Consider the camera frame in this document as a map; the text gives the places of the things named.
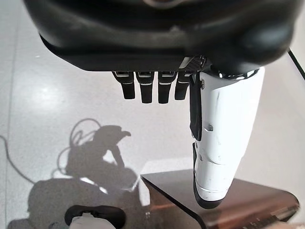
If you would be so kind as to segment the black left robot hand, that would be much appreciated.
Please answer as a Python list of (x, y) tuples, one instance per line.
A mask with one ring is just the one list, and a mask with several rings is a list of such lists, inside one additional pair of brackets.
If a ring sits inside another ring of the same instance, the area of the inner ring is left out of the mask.
[(220, 205), (245, 154), (264, 67), (288, 49), (302, 0), (26, 0), (44, 45), (92, 72), (112, 72), (126, 99), (134, 83), (159, 103), (190, 91), (193, 191)]

